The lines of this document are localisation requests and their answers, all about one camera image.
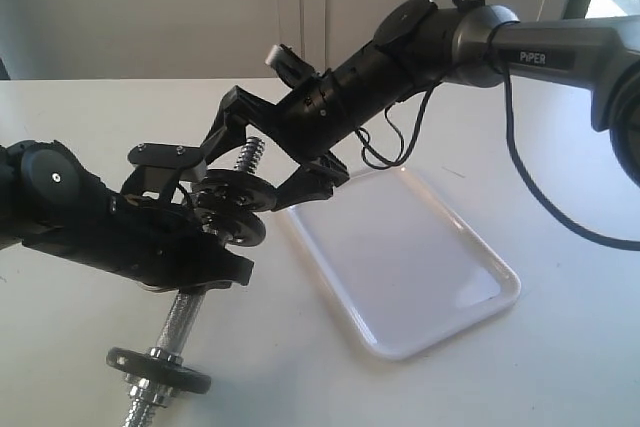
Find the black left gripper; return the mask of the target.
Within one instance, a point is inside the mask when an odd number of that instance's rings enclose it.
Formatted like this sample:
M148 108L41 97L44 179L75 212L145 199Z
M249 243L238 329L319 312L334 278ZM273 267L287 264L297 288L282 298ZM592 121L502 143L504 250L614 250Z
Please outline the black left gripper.
M24 247L160 290L247 285L251 260L205 232L187 207L130 202L92 174L26 175Z

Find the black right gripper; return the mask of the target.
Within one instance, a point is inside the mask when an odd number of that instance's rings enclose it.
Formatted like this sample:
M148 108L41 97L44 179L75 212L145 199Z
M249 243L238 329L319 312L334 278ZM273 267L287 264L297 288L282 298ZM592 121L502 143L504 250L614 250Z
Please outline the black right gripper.
M239 86L232 87L220 100L200 150L210 165L244 145L251 125L282 150L320 156L303 162L276 188L273 212L328 200L350 175L334 154L324 153L398 101L411 86L399 64L369 42L336 69L292 90L277 108Z

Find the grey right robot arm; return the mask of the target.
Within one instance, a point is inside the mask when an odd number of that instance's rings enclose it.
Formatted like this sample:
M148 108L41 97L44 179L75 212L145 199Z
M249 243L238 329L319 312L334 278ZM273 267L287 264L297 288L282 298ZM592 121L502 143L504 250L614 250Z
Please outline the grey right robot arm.
M248 127L297 164L279 187L277 207L331 197L346 183L333 147L384 109L451 82L491 88L507 75L589 91L591 124L608 132L631 179L639 176L639 20L635 16L522 22L481 0L439 8L408 0L339 66L316 72L291 50L273 68L288 85L270 103L241 88L221 100L203 145L212 162L241 146Z

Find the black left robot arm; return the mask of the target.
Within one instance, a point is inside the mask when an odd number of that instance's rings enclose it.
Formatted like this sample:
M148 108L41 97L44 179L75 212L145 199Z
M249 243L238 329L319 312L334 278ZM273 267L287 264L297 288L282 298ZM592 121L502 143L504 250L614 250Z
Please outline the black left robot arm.
M1 150L1 246L25 248L161 291L249 283L253 262L204 230L192 202L173 200L203 174L197 147L147 144L118 191L62 143L20 141Z

